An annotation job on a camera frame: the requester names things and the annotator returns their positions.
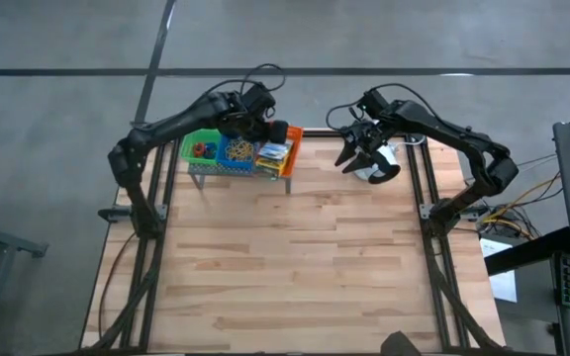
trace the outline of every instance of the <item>white paper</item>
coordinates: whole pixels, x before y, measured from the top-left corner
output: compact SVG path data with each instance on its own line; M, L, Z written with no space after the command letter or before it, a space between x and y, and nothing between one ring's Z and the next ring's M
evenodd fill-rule
M508 248L512 248L512 246L503 242L481 238L481 250L483 251L483 257L501 252ZM494 294L494 298L514 303L518 301L516 297L516 274L514 271L490 277L490 284L492 284L492 293Z

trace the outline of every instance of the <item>white object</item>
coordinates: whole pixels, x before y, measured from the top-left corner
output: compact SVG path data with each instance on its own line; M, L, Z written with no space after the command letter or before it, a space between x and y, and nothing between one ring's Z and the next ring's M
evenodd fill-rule
M397 163L397 159L395 159L396 149L397 147L394 144L388 144L388 145L382 145L377 149L377 151L382 153L382 155L386 158L386 160L390 165L399 165L399 163ZM368 182L368 177L370 177L371 175L377 174L376 176L379 177L384 175L384 173L380 172L379 168L377 167L377 164L373 164L368 168L358 169L354 171L353 174L355 174L357 178L367 182Z
M503 242L481 238L481 251L483 252L483 258L508 248L512 248L512 246ZM494 298L512 303L518 302L516 295L516 274L514 271L490 277L490 284L492 285L492 294L494 294Z

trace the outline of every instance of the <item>blue basket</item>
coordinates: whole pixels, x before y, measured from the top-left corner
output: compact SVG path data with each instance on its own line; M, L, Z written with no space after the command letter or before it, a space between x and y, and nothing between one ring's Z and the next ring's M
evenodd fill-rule
M235 161L229 160L226 156L226 149L228 145L234 138L228 137L222 134L221 141L219 142L219 149L217 150L217 163L230 168L237 168L243 170L252 170L254 168L254 160L259 148L259 142L255 142L253 145L252 158L249 161Z

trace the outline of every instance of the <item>orange basket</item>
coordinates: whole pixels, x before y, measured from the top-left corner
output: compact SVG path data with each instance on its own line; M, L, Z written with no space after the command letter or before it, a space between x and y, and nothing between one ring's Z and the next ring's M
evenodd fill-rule
M287 165L281 177L291 177L294 171L294 164L296 163L296 156L298 156L298 149L301 146L301 141L303 140L303 128L290 126L287 128L287 138L294 141L292 145L292 153L289 154L289 159L287 160Z

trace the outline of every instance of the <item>plastic container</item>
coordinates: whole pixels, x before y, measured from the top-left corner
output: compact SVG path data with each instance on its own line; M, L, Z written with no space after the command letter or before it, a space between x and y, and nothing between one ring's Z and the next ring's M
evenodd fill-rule
M199 163L199 164L217 164L217 155L221 151L221 137L222 135L218 130L198 130L190 133L182 139L182 147L180 149L181 157L189 163ZM215 153L215 158L208 159L203 157L193 156L193 146L195 143L209 143L214 142L217 145L217 152Z
M224 134L221 136L221 140L219 141L219 146L217 149L217 163L236 169L243 169L243 170L251 170L254 168L254 159L256 159L256 153L258 152L259 143L256 142L253 147L252 159L249 161L235 161L229 160L226 157L226 147L230 144L230 142L234 140L234 138L230 138Z
M294 145L292 146L292 152L289 154L287 165L285 165L285 169L283 170L281 177L291 177L294 172L298 150L301 147L301 142L303 141L303 128L290 126L287 128L287 138L293 140Z

